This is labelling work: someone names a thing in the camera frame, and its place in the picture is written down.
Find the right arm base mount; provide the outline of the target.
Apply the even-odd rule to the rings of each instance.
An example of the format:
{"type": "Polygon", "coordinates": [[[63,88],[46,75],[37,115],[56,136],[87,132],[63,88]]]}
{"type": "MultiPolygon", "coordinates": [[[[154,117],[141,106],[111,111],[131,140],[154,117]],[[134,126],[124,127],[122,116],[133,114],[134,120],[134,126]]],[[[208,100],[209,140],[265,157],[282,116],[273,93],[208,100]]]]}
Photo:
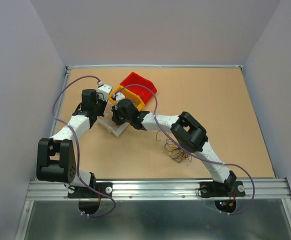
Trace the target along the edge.
{"type": "Polygon", "coordinates": [[[237,197],[245,197],[245,188],[242,181],[238,181],[235,174],[230,171],[225,182],[220,183],[215,180],[203,181],[199,183],[197,195],[201,198],[221,198],[215,200],[216,208],[227,214],[233,214],[237,207],[237,197]]]}

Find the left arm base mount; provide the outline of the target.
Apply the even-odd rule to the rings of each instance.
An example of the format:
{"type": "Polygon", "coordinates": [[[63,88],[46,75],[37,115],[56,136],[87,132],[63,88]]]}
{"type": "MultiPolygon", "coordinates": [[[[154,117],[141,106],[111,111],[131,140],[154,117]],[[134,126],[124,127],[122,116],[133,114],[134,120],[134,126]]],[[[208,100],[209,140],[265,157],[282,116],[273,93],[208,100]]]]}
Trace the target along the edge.
{"type": "Polygon", "coordinates": [[[116,201],[112,197],[113,183],[110,181],[97,182],[93,173],[88,183],[83,184],[80,180],[78,184],[64,185],[67,187],[67,198],[78,200],[78,210],[82,216],[87,218],[104,217],[114,211],[116,201]],[[102,210],[102,200],[110,200],[112,207],[102,210]]]}

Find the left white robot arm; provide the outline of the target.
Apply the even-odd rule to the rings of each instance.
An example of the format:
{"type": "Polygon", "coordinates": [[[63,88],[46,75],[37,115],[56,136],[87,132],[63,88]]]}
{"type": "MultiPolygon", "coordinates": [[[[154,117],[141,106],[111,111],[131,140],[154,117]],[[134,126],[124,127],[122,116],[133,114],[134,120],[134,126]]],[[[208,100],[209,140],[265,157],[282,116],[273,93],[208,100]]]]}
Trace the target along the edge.
{"type": "Polygon", "coordinates": [[[96,178],[91,172],[77,167],[79,154],[74,144],[92,128],[98,117],[103,117],[112,87],[103,84],[97,89],[84,89],[81,103],[76,107],[69,122],[56,134],[38,142],[36,177],[40,181],[60,182],[79,187],[85,197],[97,191],[96,178]]]}

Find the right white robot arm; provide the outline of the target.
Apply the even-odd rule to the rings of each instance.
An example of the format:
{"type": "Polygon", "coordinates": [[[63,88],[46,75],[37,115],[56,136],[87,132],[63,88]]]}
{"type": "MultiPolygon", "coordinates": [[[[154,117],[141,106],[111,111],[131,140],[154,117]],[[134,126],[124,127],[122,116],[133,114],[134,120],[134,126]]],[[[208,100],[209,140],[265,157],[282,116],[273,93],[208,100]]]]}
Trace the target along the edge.
{"type": "Polygon", "coordinates": [[[129,99],[119,100],[112,107],[112,121],[116,125],[129,123],[136,130],[161,131],[172,134],[179,147],[198,157],[210,172],[216,191],[227,195],[234,189],[236,175],[221,161],[213,150],[206,129],[188,112],[180,115],[156,115],[138,110],[129,99]]]}

